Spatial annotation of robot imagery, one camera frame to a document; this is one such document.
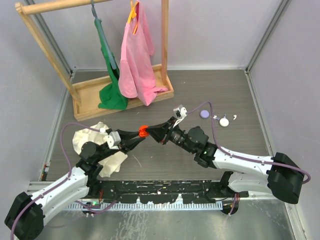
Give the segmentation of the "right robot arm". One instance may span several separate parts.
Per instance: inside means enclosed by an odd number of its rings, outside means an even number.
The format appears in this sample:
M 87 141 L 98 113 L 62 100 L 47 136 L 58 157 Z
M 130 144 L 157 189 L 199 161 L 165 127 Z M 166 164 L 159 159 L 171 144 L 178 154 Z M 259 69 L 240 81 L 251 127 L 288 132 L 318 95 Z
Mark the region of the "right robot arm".
M 219 184 L 223 196 L 251 191 L 272 194 L 289 204 L 299 202 L 305 174 L 286 154 L 254 156 L 218 147 L 199 126 L 184 131 L 175 121 L 171 118 L 148 126 L 145 131 L 162 145 L 172 142 L 193 154 L 194 160 L 204 168 L 227 170 Z

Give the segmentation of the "white earbud charging case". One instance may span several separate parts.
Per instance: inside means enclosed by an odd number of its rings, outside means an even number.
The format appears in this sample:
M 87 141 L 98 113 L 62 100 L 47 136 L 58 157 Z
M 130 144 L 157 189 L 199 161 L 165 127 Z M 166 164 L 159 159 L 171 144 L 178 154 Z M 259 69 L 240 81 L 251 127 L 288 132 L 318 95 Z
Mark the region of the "white earbud charging case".
M 230 124 L 230 121 L 227 119 L 227 118 L 225 118 L 225 117 L 223 117 L 223 118 L 221 118 L 220 120 L 219 120 L 219 125 L 221 126 L 221 127 L 227 127 L 228 125 Z

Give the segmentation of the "orange earbud charging case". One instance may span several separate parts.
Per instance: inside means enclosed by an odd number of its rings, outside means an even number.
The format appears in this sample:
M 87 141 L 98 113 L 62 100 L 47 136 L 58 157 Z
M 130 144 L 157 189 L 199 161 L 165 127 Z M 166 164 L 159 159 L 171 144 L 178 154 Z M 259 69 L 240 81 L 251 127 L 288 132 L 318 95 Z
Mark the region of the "orange earbud charging case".
M 142 125 L 142 126 L 139 128 L 139 137 L 145 138 L 145 137 L 148 137 L 148 136 L 150 135 L 150 134 L 147 132 L 147 128 L 148 128 L 147 125 Z

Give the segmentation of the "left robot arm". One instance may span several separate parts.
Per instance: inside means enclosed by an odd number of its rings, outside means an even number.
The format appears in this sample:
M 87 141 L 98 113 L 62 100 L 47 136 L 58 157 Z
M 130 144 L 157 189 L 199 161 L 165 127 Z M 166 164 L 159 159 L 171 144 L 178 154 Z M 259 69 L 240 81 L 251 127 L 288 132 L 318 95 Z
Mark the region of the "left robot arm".
M 127 154 L 144 140 L 138 131 L 102 128 L 100 132 L 106 141 L 85 142 L 79 162 L 66 175 L 35 193 L 21 192 L 15 197 L 4 220 L 10 239 L 34 240 L 66 206 L 85 196 L 97 197 L 101 188 L 98 175 L 103 169 L 99 162 L 117 153 Z

